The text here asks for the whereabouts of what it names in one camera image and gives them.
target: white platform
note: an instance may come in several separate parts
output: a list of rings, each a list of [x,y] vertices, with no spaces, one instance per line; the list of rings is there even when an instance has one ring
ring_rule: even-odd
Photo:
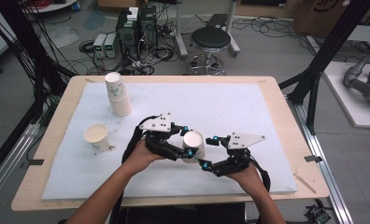
[[[89,83],[68,125],[54,159],[42,199],[89,197],[121,164],[122,153],[135,126],[144,118],[170,112],[172,121],[186,125],[204,138],[232,132],[265,135],[266,140],[250,147],[251,155],[269,172],[272,193],[297,191],[296,183],[258,85],[253,84],[126,84],[133,112],[121,119],[112,114],[105,83]],[[94,153],[83,140],[88,126],[108,127],[115,148]],[[181,147],[178,135],[169,139]],[[205,159],[213,162],[228,157],[223,147],[206,146]],[[244,191],[232,180],[204,172],[197,164],[156,161],[136,175],[125,197],[238,194]]]
[[[325,69],[325,76],[334,94],[345,110],[354,127],[370,128],[370,102],[363,98],[359,91],[343,85],[343,77],[354,63],[330,63]],[[359,80],[366,82],[370,72],[370,64],[363,68]]]

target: human arm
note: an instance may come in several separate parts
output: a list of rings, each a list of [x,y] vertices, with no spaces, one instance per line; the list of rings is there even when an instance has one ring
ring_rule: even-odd
[[[258,172],[253,165],[249,165],[242,172],[227,175],[236,181],[240,187],[253,199],[258,208],[262,223],[285,223],[269,192],[263,185]]]
[[[105,223],[109,212],[124,191],[130,179],[145,170],[153,161],[163,157],[152,154],[141,140],[135,150],[92,196],[65,223]]]

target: white cup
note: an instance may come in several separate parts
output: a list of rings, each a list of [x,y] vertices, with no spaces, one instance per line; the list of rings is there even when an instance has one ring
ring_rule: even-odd
[[[109,102],[111,104],[111,108],[113,111],[113,114],[118,117],[126,117],[130,113],[132,113],[132,104],[130,103],[130,96],[129,94],[126,94],[122,99],[120,100],[111,100],[109,99]]]
[[[205,142],[203,139],[203,135],[201,135],[197,131],[189,131],[185,133],[182,147],[197,147],[199,148],[193,158],[182,158],[183,161],[191,163],[191,162],[198,162],[197,159],[203,159],[206,155],[205,151]]]
[[[96,151],[103,152],[109,149],[108,129],[104,124],[90,126],[83,137]]]
[[[127,90],[121,81],[121,74],[111,72],[106,74],[107,94],[109,100],[120,100],[127,95]]]

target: stool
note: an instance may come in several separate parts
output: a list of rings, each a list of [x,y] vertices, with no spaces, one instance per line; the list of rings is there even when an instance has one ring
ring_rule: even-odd
[[[213,52],[226,50],[231,43],[231,37],[220,28],[203,27],[192,33],[191,43],[206,54],[193,57],[188,68],[188,74],[193,71],[198,75],[226,75],[223,62]]]

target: gray floor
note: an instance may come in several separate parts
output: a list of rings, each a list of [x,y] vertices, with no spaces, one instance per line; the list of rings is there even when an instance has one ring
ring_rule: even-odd
[[[44,20],[49,22],[63,21],[71,17],[69,21],[57,24],[70,26],[79,35],[79,41],[60,49],[68,61],[85,57],[78,51],[80,42],[93,39],[98,32],[115,30],[115,20],[103,18],[95,10],[94,4],[85,4],[84,6],[85,8],[77,13],[70,9],[64,9],[43,16]],[[197,19],[195,17],[183,19],[182,24],[185,27],[194,20]],[[193,22],[191,27],[203,25],[201,22]],[[281,82],[305,70],[313,59],[309,51],[301,47],[297,38],[267,37],[253,31],[250,27],[243,30],[234,28],[232,35],[241,48],[241,53],[236,58],[233,58],[229,51],[218,53],[218,56],[225,63],[228,76],[272,76],[277,82]],[[189,38],[189,35],[184,35],[187,46]],[[188,59],[156,64],[153,75],[182,75],[186,73],[189,60],[192,56],[201,53],[191,47],[188,47],[188,50],[190,54]],[[340,52],[344,55],[361,55],[350,45],[346,45]],[[106,61],[106,64],[109,63],[114,63],[114,61]],[[0,64],[4,68],[4,73],[0,74],[0,146],[2,146],[33,102],[33,88],[10,52],[0,58]],[[85,65],[88,68],[92,67],[90,62],[85,62]],[[83,64],[78,63],[74,67],[80,74],[87,73]],[[283,92],[288,93],[291,89],[288,88]],[[346,114],[323,78],[320,82],[316,132],[354,223],[370,223],[370,129],[351,126]],[[31,157],[36,146],[30,150]],[[26,172],[26,169],[20,167],[24,161],[25,158],[21,160],[18,168],[15,169],[0,191],[0,223],[56,223],[62,218],[69,217],[74,210],[25,213],[11,210],[11,202]],[[277,204],[287,220],[305,221],[306,218],[303,216],[306,212],[305,206],[313,203],[312,200],[302,200],[299,202],[282,201]],[[252,204],[249,204],[247,213],[249,218],[257,217]],[[332,219],[329,223],[335,223],[335,220]]]

